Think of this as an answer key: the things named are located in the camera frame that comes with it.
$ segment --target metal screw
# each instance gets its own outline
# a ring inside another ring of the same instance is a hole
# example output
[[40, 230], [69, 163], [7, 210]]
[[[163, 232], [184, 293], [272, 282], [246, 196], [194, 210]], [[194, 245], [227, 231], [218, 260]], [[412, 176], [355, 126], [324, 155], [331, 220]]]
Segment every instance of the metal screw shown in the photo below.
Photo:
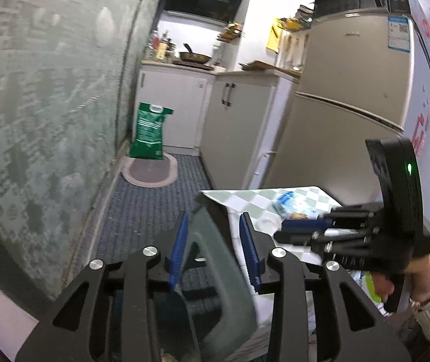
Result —
[[282, 258], [287, 254], [285, 249], [282, 248], [275, 248], [272, 249], [272, 256], [278, 257], [278, 258]]
[[91, 269], [100, 269], [103, 267], [103, 265], [104, 265], [103, 260], [100, 260], [100, 259], [91, 260], [90, 262]]
[[339, 263], [335, 261], [328, 261], [325, 263], [325, 266], [329, 271], [337, 271], [339, 269]]
[[332, 250], [332, 241], [324, 246], [324, 252], [329, 253]]
[[143, 254], [145, 256], [154, 256], [158, 253], [158, 249], [156, 249], [154, 246], [147, 246], [143, 249]]

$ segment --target white cabinet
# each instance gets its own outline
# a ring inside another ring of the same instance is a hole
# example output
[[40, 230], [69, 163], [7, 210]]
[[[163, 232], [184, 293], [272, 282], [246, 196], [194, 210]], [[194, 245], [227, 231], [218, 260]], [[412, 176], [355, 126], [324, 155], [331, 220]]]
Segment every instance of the white cabinet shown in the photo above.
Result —
[[142, 70], [138, 78], [134, 116], [140, 102], [173, 109], [163, 124], [163, 145], [195, 148], [207, 79], [178, 73]]
[[200, 152], [215, 189], [244, 189], [264, 125], [272, 86], [216, 81]]

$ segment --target bottle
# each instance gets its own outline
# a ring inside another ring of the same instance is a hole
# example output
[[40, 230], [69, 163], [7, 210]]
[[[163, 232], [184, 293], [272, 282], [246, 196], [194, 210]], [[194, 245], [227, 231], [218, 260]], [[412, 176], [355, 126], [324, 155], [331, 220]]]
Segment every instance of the bottle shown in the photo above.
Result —
[[156, 61], [165, 61], [166, 49], [168, 49], [168, 30], [166, 30], [161, 36], [161, 41], [156, 51]]
[[150, 40], [148, 41], [147, 51], [144, 54], [145, 59], [152, 60], [153, 56], [156, 54], [156, 49], [160, 39], [158, 38], [158, 28], [155, 28], [151, 33]]

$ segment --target green packaging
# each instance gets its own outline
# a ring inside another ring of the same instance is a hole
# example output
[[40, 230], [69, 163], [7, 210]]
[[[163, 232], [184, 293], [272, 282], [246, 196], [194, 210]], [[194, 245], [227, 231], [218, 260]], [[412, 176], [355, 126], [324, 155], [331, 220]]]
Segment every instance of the green packaging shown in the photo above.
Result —
[[136, 137], [130, 148], [131, 158], [163, 159], [163, 122], [173, 110], [149, 103], [138, 108]]

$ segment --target cabinet handle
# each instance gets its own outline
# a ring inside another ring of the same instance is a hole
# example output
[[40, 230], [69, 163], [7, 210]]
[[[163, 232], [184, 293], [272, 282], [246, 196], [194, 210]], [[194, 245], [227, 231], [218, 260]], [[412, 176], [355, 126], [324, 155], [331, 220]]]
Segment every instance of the cabinet handle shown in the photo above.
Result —
[[226, 105], [228, 107], [232, 106], [232, 103], [230, 102], [230, 98], [232, 96], [232, 91], [233, 91], [234, 88], [235, 88], [235, 83], [232, 83], [232, 85], [229, 88], [229, 96], [226, 98]]
[[227, 89], [229, 86], [230, 86], [230, 84], [229, 84], [229, 83], [225, 83], [225, 86], [224, 86], [223, 91], [222, 91], [222, 105], [224, 105], [224, 104], [225, 104], [225, 92], [226, 92], [226, 89]]

